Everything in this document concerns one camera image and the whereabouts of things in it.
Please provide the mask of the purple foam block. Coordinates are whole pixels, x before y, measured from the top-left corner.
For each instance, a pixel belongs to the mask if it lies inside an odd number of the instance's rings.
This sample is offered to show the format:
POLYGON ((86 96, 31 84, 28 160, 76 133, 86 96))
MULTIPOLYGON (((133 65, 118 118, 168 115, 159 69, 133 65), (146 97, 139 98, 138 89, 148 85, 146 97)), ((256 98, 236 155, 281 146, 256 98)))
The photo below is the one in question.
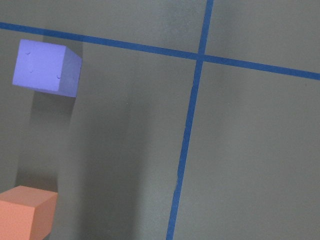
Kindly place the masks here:
POLYGON ((12 84, 75 98, 82 58, 65 45, 28 39, 19 42, 12 84))

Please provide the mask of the orange foam block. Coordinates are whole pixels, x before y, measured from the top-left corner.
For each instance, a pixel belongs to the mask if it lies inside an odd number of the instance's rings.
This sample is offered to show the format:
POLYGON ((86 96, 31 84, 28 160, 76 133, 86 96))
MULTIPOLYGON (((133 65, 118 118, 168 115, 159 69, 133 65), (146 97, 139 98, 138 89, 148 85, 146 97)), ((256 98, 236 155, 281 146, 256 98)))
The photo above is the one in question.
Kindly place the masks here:
POLYGON ((43 240, 52 231, 58 193, 17 186, 0 194, 0 238, 43 240))

